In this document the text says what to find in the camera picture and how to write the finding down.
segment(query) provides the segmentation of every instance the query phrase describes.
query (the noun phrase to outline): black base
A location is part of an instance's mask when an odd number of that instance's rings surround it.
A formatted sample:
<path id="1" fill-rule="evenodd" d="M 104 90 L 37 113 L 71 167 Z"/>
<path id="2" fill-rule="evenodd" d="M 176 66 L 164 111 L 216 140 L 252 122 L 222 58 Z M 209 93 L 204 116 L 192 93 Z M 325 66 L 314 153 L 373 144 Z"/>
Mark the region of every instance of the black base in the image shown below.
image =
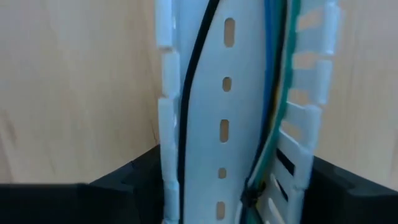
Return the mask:
<path id="1" fill-rule="evenodd" d="M 301 224 L 398 223 L 398 192 L 314 158 Z"/>
<path id="2" fill-rule="evenodd" d="M 91 184 L 0 185 L 0 223 L 160 224 L 160 147 Z M 301 224 L 398 223 L 398 193 L 315 157 Z"/>

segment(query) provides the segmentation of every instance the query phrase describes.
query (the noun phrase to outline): white plastic cable organizer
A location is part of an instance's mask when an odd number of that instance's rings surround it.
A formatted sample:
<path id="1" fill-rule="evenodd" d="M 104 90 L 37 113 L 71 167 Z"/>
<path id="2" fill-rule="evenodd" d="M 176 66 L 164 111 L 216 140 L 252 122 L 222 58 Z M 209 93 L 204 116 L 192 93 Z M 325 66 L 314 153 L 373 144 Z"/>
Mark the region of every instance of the white plastic cable organizer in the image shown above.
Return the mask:
<path id="1" fill-rule="evenodd" d="M 165 191 L 165 223 L 180 219 L 177 179 L 178 118 L 182 83 L 208 1 L 156 0 L 156 39 L 162 50 L 159 134 Z M 301 0 L 300 15 L 322 10 L 317 27 L 298 31 L 295 53 L 333 55 L 340 9 L 332 0 Z M 185 157 L 183 223 L 236 223 L 239 199 L 260 136 L 266 32 L 264 0 L 221 0 L 201 52 L 191 89 Z M 225 24 L 234 23 L 233 46 L 224 44 Z M 294 70 L 292 88 L 306 91 L 310 105 L 288 102 L 284 121 L 302 133 L 300 141 L 280 129 L 278 148 L 294 164 L 290 174 L 275 157 L 259 210 L 266 223 L 300 223 L 309 185 L 322 110 L 332 74 L 330 60 Z M 223 82 L 228 79 L 230 88 Z M 286 201 L 275 180 L 285 189 Z"/>

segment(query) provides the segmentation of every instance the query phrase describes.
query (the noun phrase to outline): light wood panel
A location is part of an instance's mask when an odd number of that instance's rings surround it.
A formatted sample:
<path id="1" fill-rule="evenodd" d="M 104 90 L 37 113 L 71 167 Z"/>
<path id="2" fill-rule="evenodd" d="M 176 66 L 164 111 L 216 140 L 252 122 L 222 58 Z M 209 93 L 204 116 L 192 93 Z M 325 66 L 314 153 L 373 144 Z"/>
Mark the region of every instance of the light wood panel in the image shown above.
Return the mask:
<path id="1" fill-rule="evenodd" d="M 156 144 L 152 8 L 1 0 L 1 181 L 90 181 Z"/>
<path id="2" fill-rule="evenodd" d="M 317 153 L 398 189 L 398 2 L 341 5 L 345 25 Z"/>

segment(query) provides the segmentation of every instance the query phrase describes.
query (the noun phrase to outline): green cable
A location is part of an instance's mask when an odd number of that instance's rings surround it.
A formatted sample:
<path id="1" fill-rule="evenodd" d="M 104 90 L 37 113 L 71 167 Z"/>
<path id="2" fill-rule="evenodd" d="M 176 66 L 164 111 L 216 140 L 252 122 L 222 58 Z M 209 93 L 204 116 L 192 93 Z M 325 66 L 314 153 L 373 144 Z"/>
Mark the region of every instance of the green cable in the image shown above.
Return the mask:
<path id="1" fill-rule="evenodd" d="M 301 0 L 289 0 L 287 3 L 287 21 L 286 29 L 287 35 L 285 38 L 285 45 L 284 45 L 284 61 L 282 64 L 281 78 L 279 87 L 279 91 L 275 97 L 280 96 L 279 103 L 276 109 L 276 115 L 274 118 L 274 124 L 272 126 L 272 130 L 267 138 L 267 142 L 264 146 L 264 157 L 262 158 L 259 172 L 257 172 L 256 177 L 254 179 L 253 185 L 259 187 L 261 182 L 264 180 L 264 173 L 266 167 L 269 166 L 271 162 L 271 156 L 273 155 L 274 151 L 277 147 L 277 140 L 279 137 L 279 127 L 282 123 L 282 120 L 285 116 L 286 107 L 287 107 L 287 97 L 289 94 L 290 87 L 292 86 L 293 80 L 293 54 L 295 51 L 296 46 L 296 25 L 300 13 L 301 7 Z M 252 217 L 249 217 L 248 223 L 252 224 L 255 223 Z"/>

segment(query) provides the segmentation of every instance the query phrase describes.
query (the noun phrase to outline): wood grain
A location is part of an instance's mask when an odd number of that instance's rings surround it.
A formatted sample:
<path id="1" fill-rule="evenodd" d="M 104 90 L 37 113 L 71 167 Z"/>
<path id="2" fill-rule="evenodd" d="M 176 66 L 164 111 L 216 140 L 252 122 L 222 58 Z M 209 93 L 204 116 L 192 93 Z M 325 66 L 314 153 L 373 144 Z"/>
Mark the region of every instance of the wood grain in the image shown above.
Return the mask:
<path id="1" fill-rule="evenodd" d="M 2 1 L 0 133 L 15 182 L 91 181 L 157 143 L 152 8 Z"/>

